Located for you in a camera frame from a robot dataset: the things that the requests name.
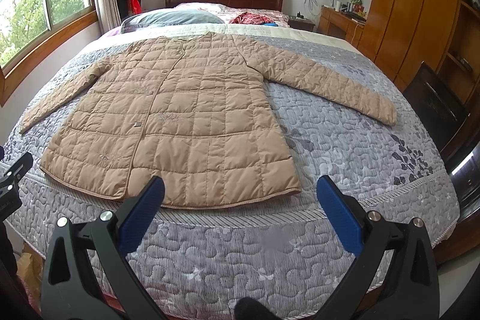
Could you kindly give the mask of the tan quilted jacket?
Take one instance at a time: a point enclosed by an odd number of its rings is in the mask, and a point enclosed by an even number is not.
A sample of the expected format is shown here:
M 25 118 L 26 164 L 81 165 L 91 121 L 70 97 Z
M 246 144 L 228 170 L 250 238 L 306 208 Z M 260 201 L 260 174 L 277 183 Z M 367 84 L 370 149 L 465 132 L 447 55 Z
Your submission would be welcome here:
M 76 101 L 41 170 L 91 196 L 137 196 L 152 176 L 163 203 L 224 209 L 298 193 L 294 159 L 264 92 L 286 85 L 392 126 L 394 104 L 307 57 L 237 34 L 140 40 L 101 58 L 24 113 L 27 132 Z

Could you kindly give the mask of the wooden wardrobe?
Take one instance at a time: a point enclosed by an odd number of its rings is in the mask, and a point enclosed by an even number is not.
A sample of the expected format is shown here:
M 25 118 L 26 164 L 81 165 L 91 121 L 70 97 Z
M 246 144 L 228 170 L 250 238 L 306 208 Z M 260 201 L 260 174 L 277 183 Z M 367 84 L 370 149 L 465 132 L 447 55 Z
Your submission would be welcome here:
M 405 90 L 427 64 L 465 104 L 479 91 L 479 62 L 466 70 L 460 52 L 461 0 L 372 0 L 358 50 Z

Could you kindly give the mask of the grey patterned quilt bedspread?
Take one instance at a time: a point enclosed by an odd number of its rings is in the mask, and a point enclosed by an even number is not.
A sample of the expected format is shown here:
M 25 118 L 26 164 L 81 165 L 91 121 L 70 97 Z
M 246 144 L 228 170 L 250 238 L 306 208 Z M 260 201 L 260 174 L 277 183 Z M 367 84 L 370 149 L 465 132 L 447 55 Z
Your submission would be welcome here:
M 167 314 L 229 319 L 250 296 L 314 314 L 353 256 L 320 208 L 326 175 L 366 210 L 446 240 L 459 202 L 397 87 L 343 40 L 199 24 L 100 38 L 27 104 L 4 144 L 30 153 L 12 227 L 46 254 L 59 218 L 89 221 L 152 176 L 165 198 L 128 263 Z

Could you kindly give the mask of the wooden desk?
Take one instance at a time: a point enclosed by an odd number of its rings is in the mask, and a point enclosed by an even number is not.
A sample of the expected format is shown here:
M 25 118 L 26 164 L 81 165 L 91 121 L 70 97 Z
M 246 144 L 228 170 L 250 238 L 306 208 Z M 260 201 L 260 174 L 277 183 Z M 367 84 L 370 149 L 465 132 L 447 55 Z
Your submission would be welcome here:
M 322 7 L 318 25 L 319 33 L 343 39 L 355 48 L 360 43 L 365 24 L 331 7 Z

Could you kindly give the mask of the red patterned cloth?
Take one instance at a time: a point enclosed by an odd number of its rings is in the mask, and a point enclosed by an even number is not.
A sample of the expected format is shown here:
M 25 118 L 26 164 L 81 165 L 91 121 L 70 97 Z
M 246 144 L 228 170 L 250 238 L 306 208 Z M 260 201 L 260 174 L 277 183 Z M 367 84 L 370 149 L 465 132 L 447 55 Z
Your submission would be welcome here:
M 277 23 L 267 15 L 260 15 L 256 13 L 251 13 L 249 11 L 245 11 L 235 16 L 229 22 L 232 24 L 277 26 Z

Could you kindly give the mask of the black nightstand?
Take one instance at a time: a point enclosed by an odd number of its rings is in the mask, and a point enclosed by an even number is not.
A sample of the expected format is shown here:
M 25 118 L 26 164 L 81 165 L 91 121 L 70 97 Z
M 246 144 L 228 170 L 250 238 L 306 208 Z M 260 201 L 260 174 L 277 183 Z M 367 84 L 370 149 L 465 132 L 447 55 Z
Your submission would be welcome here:
M 290 28 L 297 30 L 303 30 L 307 32 L 315 31 L 315 23 L 305 18 L 290 16 L 288 19 L 288 25 Z

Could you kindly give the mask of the grey blue pillow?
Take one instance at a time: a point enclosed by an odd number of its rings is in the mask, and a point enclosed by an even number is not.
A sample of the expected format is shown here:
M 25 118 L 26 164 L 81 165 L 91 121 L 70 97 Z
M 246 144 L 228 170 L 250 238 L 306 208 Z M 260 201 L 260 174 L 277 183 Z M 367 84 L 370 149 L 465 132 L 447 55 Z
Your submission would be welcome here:
M 120 25 L 120 32 L 129 33 L 143 28 L 199 23 L 224 23 L 224 21 L 204 10 L 159 9 L 128 17 Z

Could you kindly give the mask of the black chair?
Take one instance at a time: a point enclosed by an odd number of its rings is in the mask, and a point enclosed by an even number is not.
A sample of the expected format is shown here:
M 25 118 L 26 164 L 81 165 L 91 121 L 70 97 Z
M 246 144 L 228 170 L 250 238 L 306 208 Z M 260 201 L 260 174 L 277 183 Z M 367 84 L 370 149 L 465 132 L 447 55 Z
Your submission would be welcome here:
M 459 132 L 470 113 L 425 62 L 403 91 L 439 152 Z

